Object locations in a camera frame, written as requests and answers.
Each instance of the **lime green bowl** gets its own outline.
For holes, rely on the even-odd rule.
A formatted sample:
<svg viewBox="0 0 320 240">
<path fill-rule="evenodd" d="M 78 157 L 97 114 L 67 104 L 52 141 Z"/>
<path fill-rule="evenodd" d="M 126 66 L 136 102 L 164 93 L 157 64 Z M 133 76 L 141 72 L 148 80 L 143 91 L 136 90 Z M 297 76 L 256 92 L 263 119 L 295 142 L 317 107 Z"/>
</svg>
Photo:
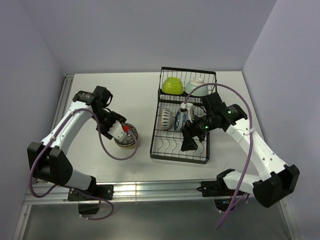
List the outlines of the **lime green bowl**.
<svg viewBox="0 0 320 240">
<path fill-rule="evenodd" d="M 184 86 L 182 85 L 180 78 L 168 77 L 163 83 L 162 92 L 179 95 L 184 92 Z"/>
</svg>

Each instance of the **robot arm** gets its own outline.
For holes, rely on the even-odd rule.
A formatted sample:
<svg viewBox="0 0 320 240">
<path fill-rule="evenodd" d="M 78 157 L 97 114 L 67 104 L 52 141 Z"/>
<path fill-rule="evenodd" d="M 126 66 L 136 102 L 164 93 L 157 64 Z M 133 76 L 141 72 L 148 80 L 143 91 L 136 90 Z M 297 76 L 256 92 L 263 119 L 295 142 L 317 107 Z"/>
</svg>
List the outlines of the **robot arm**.
<svg viewBox="0 0 320 240">
<path fill-rule="evenodd" d="M 227 107 L 217 92 L 203 97 L 202 103 L 206 115 L 187 121 L 181 128 L 181 151 L 196 150 L 198 146 L 193 137 L 197 136 L 203 141 L 207 132 L 222 128 L 248 155 L 250 130 L 244 111 L 236 104 Z M 254 194 L 259 203 L 268 208 L 294 191 L 300 172 L 295 165 L 288 166 L 279 158 L 254 129 L 251 131 L 254 144 L 250 160 L 258 175 L 245 174 L 239 190 Z M 220 173 L 214 191 L 236 189 L 240 176 L 241 173 L 234 169 Z"/>
<path fill-rule="evenodd" d="M 121 141 L 127 135 L 122 127 L 126 119 L 114 111 L 105 109 L 112 97 L 112 94 L 101 86 L 97 86 L 93 92 L 79 91 L 74 96 L 73 103 L 54 130 L 41 143 L 32 142 L 27 149 L 29 166 L 32 168 L 40 152 L 47 147 L 33 172 L 34 178 L 84 190 L 94 195 L 96 178 L 75 170 L 66 155 L 82 126 L 92 117 L 92 114 L 85 110 L 97 116 L 101 133 L 108 139 L 115 138 Z"/>
</svg>

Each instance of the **gray wall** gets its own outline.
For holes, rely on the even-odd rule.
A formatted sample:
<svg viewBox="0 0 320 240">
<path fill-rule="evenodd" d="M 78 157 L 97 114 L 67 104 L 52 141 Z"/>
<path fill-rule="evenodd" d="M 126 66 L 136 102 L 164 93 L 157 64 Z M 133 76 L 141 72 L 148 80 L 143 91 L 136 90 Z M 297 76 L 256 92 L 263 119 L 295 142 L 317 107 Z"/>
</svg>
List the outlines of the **gray wall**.
<svg viewBox="0 0 320 240">
<path fill-rule="evenodd" d="M 13 236 L 27 190 L 27 147 L 50 131 L 63 75 L 18 0 L 0 1 L 0 239 Z"/>
<path fill-rule="evenodd" d="M 266 140 L 301 171 L 288 200 L 310 240 L 320 236 L 319 10 L 319 0 L 278 0 L 243 70 Z"/>
<path fill-rule="evenodd" d="M 20 0 L 66 73 L 242 70 L 276 0 Z"/>
</svg>

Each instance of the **red object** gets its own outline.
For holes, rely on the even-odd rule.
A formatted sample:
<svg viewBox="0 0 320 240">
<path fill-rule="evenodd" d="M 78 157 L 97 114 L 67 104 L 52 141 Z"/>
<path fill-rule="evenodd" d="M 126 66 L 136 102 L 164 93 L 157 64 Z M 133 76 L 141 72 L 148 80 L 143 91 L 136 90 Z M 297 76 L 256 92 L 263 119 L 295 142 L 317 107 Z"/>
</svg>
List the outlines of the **red object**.
<svg viewBox="0 0 320 240">
<path fill-rule="evenodd" d="M 129 126 L 124 126 L 124 127 L 123 127 L 123 130 L 124 130 L 125 132 L 128 132 L 128 130 L 130 130 L 130 127 L 129 127 Z"/>
</svg>

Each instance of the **dish drying rack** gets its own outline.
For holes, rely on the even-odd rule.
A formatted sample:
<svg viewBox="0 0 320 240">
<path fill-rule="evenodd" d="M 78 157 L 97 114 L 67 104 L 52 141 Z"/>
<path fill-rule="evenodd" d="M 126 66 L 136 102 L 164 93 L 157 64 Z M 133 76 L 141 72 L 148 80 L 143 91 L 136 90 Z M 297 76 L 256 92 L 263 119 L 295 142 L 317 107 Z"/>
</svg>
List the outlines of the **dish drying rack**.
<svg viewBox="0 0 320 240">
<path fill-rule="evenodd" d="M 183 142 L 183 134 L 181 131 L 174 131 L 174 123 L 176 113 L 180 108 L 180 104 L 188 95 L 185 91 L 179 95 L 164 93 L 162 86 L 165 80 L 169 77 L 180 78 L 183 89 L 193 78 L 202 78 L 204 83 L 217 83 L 217 75 L 214 71 L 195 70 L 186 68 L 166 67 L 161 68 L 158 101 L 154 121 L 154 128 L 150 147 L 150 157 L 152 159 L 186 162 L 194 164 L 206 164 L 210 159 L 210 134 L 206 134 L 205 140 L 200 142 L 198 137 L 194 137 L 197 150 L 181 151 Z M 217 91 L 217 86 L 208 86 L 209 94 Z M 189 103 L 193 103 L 193 113 L 197 117 L 205 115 L 205 109 L 201 102 L 201 97 L 191 96 L 188 99 Z M 161 113 L 163 108 L 169 109 L 172 112 L 172 124 L 168 130 L 161 129 Z"/>
</svg>

